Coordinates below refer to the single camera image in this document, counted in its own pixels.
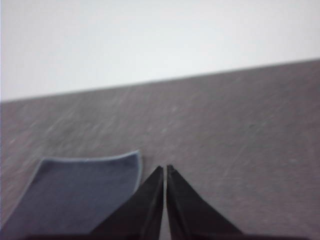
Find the scratched surface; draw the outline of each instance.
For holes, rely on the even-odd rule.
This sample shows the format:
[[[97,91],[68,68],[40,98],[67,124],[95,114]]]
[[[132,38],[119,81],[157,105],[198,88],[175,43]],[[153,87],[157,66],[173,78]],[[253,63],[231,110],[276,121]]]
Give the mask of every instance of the scratched surface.
[[[320,239],[319,136],[320,60],[2,103],[1,219],[42,157],[140,149],[244,232]]]

